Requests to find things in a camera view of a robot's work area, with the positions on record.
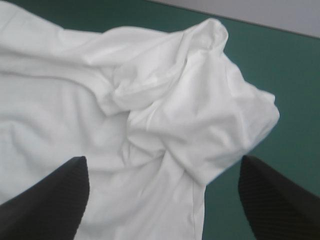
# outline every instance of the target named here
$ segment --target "green surface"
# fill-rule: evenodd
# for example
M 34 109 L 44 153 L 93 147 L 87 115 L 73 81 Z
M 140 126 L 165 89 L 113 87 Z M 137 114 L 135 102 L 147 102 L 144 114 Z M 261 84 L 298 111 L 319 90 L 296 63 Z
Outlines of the green surface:
M 10 0 L 64 28 L 178 31 L 210 17 L 144 0 Z M 275 94 L 278 125 L 252 154 L 320 196 L 320 39 L 218 17 L 225 53 L 244 78 Z M 239 164 L 207 187 L 203 240 L 253 240 L 237 192 Z

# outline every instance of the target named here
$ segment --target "crumpled white shirt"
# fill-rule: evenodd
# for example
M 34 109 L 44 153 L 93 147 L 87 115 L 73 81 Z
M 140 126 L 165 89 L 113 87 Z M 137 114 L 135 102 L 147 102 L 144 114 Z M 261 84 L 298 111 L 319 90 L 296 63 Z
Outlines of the crumpled white shirt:
M 0 1 L 0 203 L 86 156 L 75 240 L 200 240 L 206 185 L 279 118 L 224 54 L 227 39 L 212 18 L 96 33 Z

